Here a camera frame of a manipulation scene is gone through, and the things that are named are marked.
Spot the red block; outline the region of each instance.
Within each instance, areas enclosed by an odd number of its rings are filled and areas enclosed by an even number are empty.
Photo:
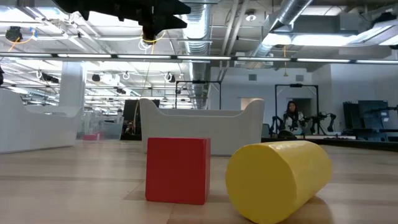
[[[203,205],[209,188],[210,139],[148,139],[148,201]]]

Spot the yellow block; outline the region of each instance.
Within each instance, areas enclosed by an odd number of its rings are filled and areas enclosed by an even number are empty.
[[[331,160],[307,141],[244,146],[226,171],[231,203],[255,223],[281,222],[322,189],[331,178]]]

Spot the light fixture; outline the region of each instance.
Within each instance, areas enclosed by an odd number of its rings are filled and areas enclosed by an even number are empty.
[[[18,87],[8,87],[8,89],[12,90],[15,93],[20,93],[20,94],[28,94],[28,91],[18,88]]]
[[[255,13],[256,13],[256,10],[254,10],[254,9],[248,9],[248,10],[246,11],[246,13],[245,13],[245,15],[246,15],[246,20],[249,21],[249,22],[256,20],[257,17],[256,17],[256,15],[254,15]]]
[[[292,39],[289,35],[284,34],[268,34],[264,40],[262,40],[263,45],[290,45],[292,44]]]
[[[131,59],[170,59],[168,55],[118,55],[118,58],[131,58]]]
[[[238,57],[237,60],[253,61],[253,62],[289,62],[290,58],[274,58],[274,57]]]
[[[42,102],[39,102],[39,101],[29,101],[29,103],[34,103],[34,104],[43,104]]]
[[[219,56],[177,56],[178,59],[182,60],[231,60],[231,57],[219,57]]]
[[[319,63],[349,63],[348,59],[318,59],[318,58],[298,58],[298,62],[319,62]]]
[[[129,74],[129,72],[125,72],[125,74],[123,74],[123,79],[124,79],[124,80],[130,79],[130,74]]]
[[[357,60],[360,64],[398,65],[398,60]]]
[[[293,45],[302,46],[325,46],[325,47],[340,47],[345,46],[355,38],[352,36],[342,35],[324,35],[324,34],[303,34],[297,35],[293,38]]]
[[[40,53],[0,53],[0,57],[52,57],[52,55]]]
[[[170,72],[167,72],[167,74],[164,75],[164,80],[169,82],[169,83],[175,83],[175,77]]]
[[[36,78],[42,78],[43,74],[41,71],[36,71]]]
[[[112,55],[108,55],[108,54],[58,54],[58,57],[71,57],[71,58],[111,58]]]
[[[92,79],[94,82],[99,82],[99,81],[101,81],[101,77],[100,77],[100,75],[98,75],[98,74],[94,74],[94,75],[91,77],[91,79]]]

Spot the red object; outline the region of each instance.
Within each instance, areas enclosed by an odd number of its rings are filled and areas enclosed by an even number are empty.
[[[210,139],[148,139],[148,201],[203,205],[209,188]]]

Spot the wooden floor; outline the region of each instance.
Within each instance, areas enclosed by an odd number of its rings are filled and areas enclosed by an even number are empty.
[[[398,223],[398,153],[324,146],[333,180],[283,223]],[[228,158],[211,159],[203,206],[146,202],[139,142],[0,155],[0,223],[250,223],[231,206]]]

